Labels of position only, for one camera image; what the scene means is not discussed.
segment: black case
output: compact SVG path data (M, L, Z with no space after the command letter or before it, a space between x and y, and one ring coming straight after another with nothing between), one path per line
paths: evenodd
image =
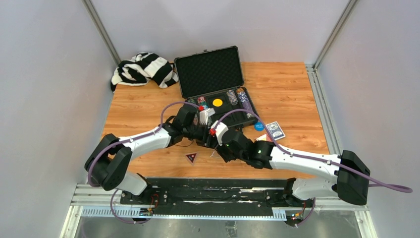
M210 108L214 108L215 114L211 116L212 121L220 119L226 112L233 109L243 109L242 103L236 94L238 88L244 89L252 109L257 114L251 97L244 85L244 77L239 60L238 47L232 46L214 51L204 51L199 54L178 57L174 60L174 65L178 73L179 84L182 97L189 100L193 99L198 104L197 99L201 96L206 98ZM237 105L231 105L226 94L233 90L238 100ZM219 98L223 101L220 107L213 107L214 99ZM242 128L258 122L255 117L247 118L246 113L232 113L223 120L228 127Z

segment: blue poker chip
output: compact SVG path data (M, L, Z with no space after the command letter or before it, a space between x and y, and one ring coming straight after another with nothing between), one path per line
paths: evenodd
M261 122L257 122L257 123L255 123L254 128L255 128L255 130L257 130L257 131L262 131L262 130L264 130L264 126L263 126L263 124L262 124Z

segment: wooden tabletop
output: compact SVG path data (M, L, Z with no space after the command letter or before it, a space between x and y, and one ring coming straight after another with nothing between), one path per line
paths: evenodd
M284 146L314 153L328 154L324 132L305 65L303 63L243 62L242 72L255 108L264 123L277 121L286 137L278 140ZM106 119L103 135L129 136L151 130L160 122L162 109L184 101L179 84L160 89L154 82L146 86L118 85ZM181 105L166 110L164 118L176 115ZM244 134L254 139L263 135L253 126ZM188 145L185 139L179 143ZM290 170L254 169L236 160L225 163L212 149L192 144L171 146L152 151L131 161L129 171L146 177L201 177L287 179L313 176ZM186 154L198 152L194 165Z

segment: perforated metal strip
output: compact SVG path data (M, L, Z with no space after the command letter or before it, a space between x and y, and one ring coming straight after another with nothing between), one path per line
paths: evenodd
M122 218L150 218L143 216L140 208L136 207L115 207L115 213ZM82 217L113 217L110 207L85 206ZM155 214L153 219L196 219L196 220L251 220L251 221L286 221L284 210L273 210L273 216L210 216L210 215L162 215Z

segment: striped cloth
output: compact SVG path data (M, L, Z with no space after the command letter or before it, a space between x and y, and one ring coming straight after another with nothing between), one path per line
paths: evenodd
M123 60L111 79L111 90L117 84L143 86L153 80L160 88L167 88L178 82L173 66L155 53L138 53L131 60Z

